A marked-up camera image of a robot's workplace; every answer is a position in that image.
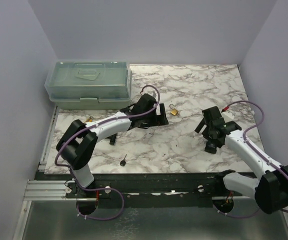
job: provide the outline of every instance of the marble tabletop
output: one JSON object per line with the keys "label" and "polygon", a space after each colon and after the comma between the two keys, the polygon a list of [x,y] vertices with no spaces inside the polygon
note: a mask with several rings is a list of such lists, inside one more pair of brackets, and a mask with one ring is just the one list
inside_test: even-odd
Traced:
{"label": "marble tabletop", "polygon": [[[250,172],[250,168],[226,146],[216,154],[204,152],[206,140],[194,132],[202,119],[202,110],[225,107],[247,95],[236,65],[131,65],[133,72],[132,102],[140,98],[140,90],[151,84],[158,88],[161,103],[165,104],[169,125],[135,128],[117,135],[116,144],[104,139],[96,145],[89,161],[93,173],[204,173],[233,169]],[[170,114],[169,105],[179,111]],[[243,128],[252,126],[254,113],[247,104],[237,104],[230,110],[235,121]],[[66,174],[67,168],[54,164],[56,144],[72,121],[94,121],[110,116],[115,110],[59,110],[54,133],[46,154],[45,174]],[[250,139],[263,149],[257,129],[249,132]],[[120,161],[126,157],[126,165]]]}

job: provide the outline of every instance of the wall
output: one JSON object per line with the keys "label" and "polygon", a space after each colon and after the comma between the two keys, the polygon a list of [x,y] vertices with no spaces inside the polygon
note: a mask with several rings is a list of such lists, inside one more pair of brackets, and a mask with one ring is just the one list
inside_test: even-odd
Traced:
{"label": "wall", "polygon": [[266,112],[259,129],[265,150],[288,164],[288,0],[277,1],[240,72],[249,99]]}
{"label": "wall", "polygon": [[28,0],[59,58],[240,64],[276,0]]}
{"label": "wall", "polygon": [[55,54],[25,0],[0,0],[0,240],[12,238],[53,105],[43,84]]}

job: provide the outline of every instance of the plastic container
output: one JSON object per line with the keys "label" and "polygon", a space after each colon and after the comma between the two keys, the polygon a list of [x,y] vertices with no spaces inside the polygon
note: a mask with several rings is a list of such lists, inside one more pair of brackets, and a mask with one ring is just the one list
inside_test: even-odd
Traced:
{"label": "plastic container", "polygon": [[131,70],[121,61],[59,61],[48,73],[49,99],[65,110],[118,110],[130,105]]}

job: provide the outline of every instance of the table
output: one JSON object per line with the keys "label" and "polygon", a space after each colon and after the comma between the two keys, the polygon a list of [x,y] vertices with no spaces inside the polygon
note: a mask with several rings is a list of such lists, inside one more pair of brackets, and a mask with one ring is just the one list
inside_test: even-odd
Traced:
{"label": "table", "polygon": [[[249,167],[226,146],[216,154],[204,152],[206,140],[194,129],[202,119],[202,110],[225,107],[228,103],[246,100],[247,95],[236,65],[131,65],[133,72],[132,102],[140,98],[140,90],[150,84],[161,93],[169,125],[135,128],[119,133],[116,144],[105,139],[96,145],[89,161],[90,169],[97,174],[145,174],[145,173],[203,173],[233,169],[250,172]],[[179,116],[170,114],[173,104]],[[252,126],[254,113],[247,104],[231,107],[235,121],[243,128]],[[59,139],[72,121],[94,121],[116,113],[115,110],[59,110],[50,137],[45,159],[45,174],[67,174],[68,170],[54,164],[55,149]],[[248,134],[263,149],[257,129]],[[126,165],[120,161],[126,157]]]}

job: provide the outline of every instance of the container lid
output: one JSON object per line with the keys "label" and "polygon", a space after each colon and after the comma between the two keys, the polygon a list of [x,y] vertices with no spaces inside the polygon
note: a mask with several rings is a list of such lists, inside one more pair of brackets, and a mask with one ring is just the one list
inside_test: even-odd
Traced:
{"label": "container lid", "polygon": [[51,100],[128,99],[130,71],[121,61],[59,61],[49,72],[45,88]]}

